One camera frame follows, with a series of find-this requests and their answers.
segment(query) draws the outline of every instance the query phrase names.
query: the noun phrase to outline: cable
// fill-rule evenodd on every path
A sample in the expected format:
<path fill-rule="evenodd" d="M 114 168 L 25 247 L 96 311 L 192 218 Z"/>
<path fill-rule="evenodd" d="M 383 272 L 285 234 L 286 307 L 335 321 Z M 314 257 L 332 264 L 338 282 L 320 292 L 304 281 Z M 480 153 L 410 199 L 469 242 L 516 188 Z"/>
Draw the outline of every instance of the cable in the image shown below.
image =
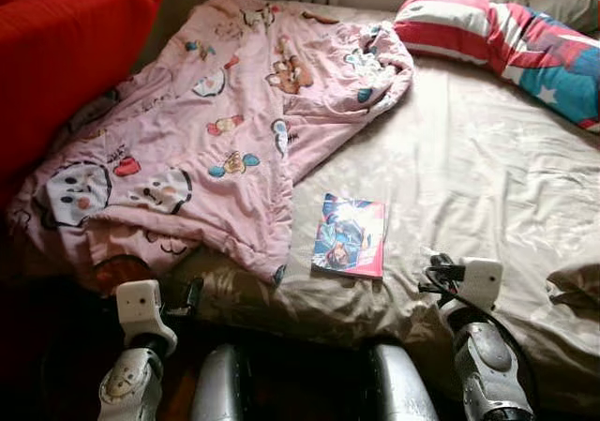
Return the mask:
<path fill-rule="evenodd" d="M 518 344 L 518 342 L 515 339 L 515 337 L 513 336 L 513 334 L 511 334 L 510 331 L 506 327 L 504 327 L 504 325 L 500 321 L 498 321 L 493 315 L 490 315 L 489 313 L 482 310 L 481 308 L 476 306 L 473 302 L 465 299 L 464 297 L 459 296 L 458 294 L 454 294 L 454 293 L 446 290 L 443 287 L 443 285 L 437 280 L 437 278 L 433 275 L 433 269 L 431 269 L 430 267 L 426 268 L 425 275 L 431 281 L 433 286 L 436 287 L 442 294 L 444 294 L 445 296 L 450 297 L 452 299 L 456 299 L 457 301 L 462 302 L 465 306 L 474 309 L 475 311 L 480 313 L 484 318 L 486 318 L 488 321 L 490 321 L 492 324 L 494 324 L 498 328 L 502 338 L 504 338 L 505 341 L 508 341 L 508 343 L 510 343 L 510 346 L 516 352 L 518 359 L 521 359 L 523 361 L 523 363 L 525 364 L 525 369 L 527 370 L 527 376 L 528 376 L 528 381 L 529 381 L 529 387 L 532 392 L 532 410 L 533 410 L 533 413 L 539 413 L 540 398 L 539 398 L 537 381 L 535 379 L 535 373 L 533 372 L 532 362 L 529 359 L 528 355 L 523 350 L 523 348 L 520 346 L 520 344 Z"/>

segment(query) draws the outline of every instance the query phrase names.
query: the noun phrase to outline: pink fabric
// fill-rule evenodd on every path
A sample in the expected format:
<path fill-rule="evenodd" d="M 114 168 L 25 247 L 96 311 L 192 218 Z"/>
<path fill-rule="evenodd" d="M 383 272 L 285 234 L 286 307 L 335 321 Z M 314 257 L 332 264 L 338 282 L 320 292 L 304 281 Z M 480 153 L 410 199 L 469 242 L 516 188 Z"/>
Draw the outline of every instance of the pink fabric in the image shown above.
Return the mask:
<path fill-rule="evenodd" d="M 158 60 L 119 85 L 120 103 L 26 181 L 13 226 L 92 288 L 92 266 L 113 256 L 160 273 L 199 242 L 280 278 L 293 182 L 393 107 L 413 73 L 390 23 L 303 12 L 261 0 L 196 8 Z"/>

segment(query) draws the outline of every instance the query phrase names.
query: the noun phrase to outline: comic book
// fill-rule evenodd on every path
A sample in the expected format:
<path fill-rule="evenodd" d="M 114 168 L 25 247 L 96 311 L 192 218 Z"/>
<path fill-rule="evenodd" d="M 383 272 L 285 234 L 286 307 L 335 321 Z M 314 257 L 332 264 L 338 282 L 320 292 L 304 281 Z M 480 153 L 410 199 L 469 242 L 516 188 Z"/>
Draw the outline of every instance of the comic book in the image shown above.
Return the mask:
<path fill-rule="evenodd" d="M 322 210 L 312 268 L 358 278 L 382 278 L 385 206 L 327 193 Z"/>

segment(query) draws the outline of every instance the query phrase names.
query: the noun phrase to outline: beige bedsheet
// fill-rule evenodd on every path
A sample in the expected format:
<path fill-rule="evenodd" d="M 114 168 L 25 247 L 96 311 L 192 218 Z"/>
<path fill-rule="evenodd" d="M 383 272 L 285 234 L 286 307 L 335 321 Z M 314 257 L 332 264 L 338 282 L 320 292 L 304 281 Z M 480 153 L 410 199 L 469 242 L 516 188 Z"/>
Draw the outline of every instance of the beige bedsheet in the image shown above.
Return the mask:
<path fill-rule="evenodd" d="M 392 13 L 312 8 L 358 22 Z M 600 413 L 598 312 L 548 299 L 546 277 L 600 247 L 598 138 L 484 70 L 417 59 L 412 89 L 294 189 L 291 258 L 277 288 L 199 249 L 167 278 L 204 278 L 199 316 L 355 346 L 400 339 L 426 379 L 457 393 L 436 296 L 417 281 L 433 248 L 504 265 L 497 316 L 531 355 L 542 404 Z M 310 272 L 323 194 L 386 204 L 382 282 Z"/>

